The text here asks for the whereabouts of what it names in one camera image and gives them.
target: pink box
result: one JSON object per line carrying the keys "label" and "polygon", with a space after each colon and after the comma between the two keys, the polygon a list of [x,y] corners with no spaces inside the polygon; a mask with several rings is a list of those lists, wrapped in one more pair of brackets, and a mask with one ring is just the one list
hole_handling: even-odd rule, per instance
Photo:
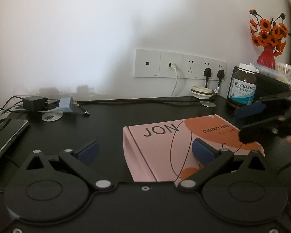
{"label": "pink box", "polygon": [[203,167],[192,153],[196,138],[217,150],[228,148],[237,155],[259,150],[264,155],[260,144],[242,144],[238,132],[218,115],[124,127],[124,155],[134,181],[178,184]]}

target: red vase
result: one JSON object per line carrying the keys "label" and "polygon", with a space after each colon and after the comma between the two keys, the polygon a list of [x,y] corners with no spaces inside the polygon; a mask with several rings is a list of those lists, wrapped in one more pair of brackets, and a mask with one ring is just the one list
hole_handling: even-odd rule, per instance
{"label": "red vase", "polygon": [[261,53],[257,60],[257,63],[272,69],[275,69],[275,58],[273,55],[275,47],[268,45],[264,47],[264,51]]}

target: wall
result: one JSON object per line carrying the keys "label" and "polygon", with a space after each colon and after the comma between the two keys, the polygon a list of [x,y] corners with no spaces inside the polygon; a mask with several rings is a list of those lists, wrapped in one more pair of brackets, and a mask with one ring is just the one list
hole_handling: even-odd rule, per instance
{"label": "wall", "polygon": [[[12,95],[72,95],[78,100],[169,96],[172,78],[134,78],[136,48],[255,62],[250,9],[287,15],[290,0],[0,0],[0,105]],[[276,60],[291,62],[291,40]],[[190,95],[201,80],[179,80]],[[216,87],[212,81],[210,87]]]}

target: wall socket panel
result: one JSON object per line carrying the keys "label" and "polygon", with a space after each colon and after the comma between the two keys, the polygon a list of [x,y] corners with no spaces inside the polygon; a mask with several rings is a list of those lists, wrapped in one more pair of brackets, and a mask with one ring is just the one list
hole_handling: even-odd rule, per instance
{"label": "wall socket panel", "polygon": [[218,71],[223,70],[226,74],[227,69],[227,63],[220,60],[176,52],[137,49],[134,76],[175,78],[175,71],[169,67],[169,63],[177,66],[178,78],[184,79],[205,80],[204,71],[209,67],[212,72],[209,80],[219,80]]}

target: table surface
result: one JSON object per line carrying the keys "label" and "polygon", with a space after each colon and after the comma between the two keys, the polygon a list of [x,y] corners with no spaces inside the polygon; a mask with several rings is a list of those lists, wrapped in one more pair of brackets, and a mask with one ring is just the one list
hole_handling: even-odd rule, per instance
{"label": "table surface", "polygon": [[[192,97],[177,97],[189,100]],[[64,149],[78,149],[87,142],[97,139],[100,153],[91,168],[104,178],[116,183],[132,181],[123,154],[123,127],[147,123],[158,123],[217,114],[228,122],[236,124],[234,110],[226,105],[226,99],[216,98],[216,107],[207,108],[200,103],[174,106],[163,103],[115,103],[86,104],[91,115],[86,117],[78,110],[65,113],[55,122],[44,122],[41,113],[19,115],[27,118],[30,127],[11,145],[6,155],[19,164],[33,150],[41,150],[45,155],[55,155]],[[278,137],[269,137],[260,142],[264,146],[266,159],[274,169],[291,161],[291,144]],[[0,160],[0,187],[11,180],[17,167],[6,158]]]}

